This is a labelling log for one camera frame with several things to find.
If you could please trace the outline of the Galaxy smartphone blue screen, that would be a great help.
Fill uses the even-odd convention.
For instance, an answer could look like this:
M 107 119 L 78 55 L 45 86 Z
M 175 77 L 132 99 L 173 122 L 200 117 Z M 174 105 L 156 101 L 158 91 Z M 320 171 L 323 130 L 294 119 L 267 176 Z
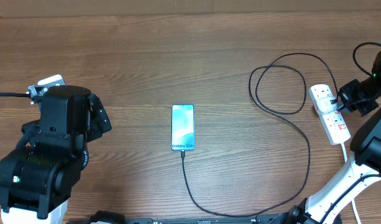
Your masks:
M 195 107 L 193 105 L 172 106 L 173 151 L 193 151 L 195 149 Z

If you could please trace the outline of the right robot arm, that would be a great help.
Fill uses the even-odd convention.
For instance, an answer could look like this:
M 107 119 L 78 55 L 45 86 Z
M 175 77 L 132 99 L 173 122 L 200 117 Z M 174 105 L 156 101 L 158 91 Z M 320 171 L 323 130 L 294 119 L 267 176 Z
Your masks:
M 332 145 L 350 140 L 350 156 L 317 193 L 294 206 L 281 223 L 335 223 L 340 211 L 364 189 L 381 180 L 381 51 L 368 78 L 353 80 L 336 96 L 327 85 L 314 85 L 309 94 Z M 373 115 L 351 136 L 341 112 Z

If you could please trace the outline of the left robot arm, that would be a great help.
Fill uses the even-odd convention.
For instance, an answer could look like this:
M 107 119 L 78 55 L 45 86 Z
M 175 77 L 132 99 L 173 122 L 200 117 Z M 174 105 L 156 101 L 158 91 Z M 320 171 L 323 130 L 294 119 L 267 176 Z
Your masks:
M 89 89 L 52 86 L 32 100 L 40 119 L 22 126 L 15 149 L 0 161 L 3 223 L 62 223 L 72 187 L 89 161 L 87 144 L 112 129 Z

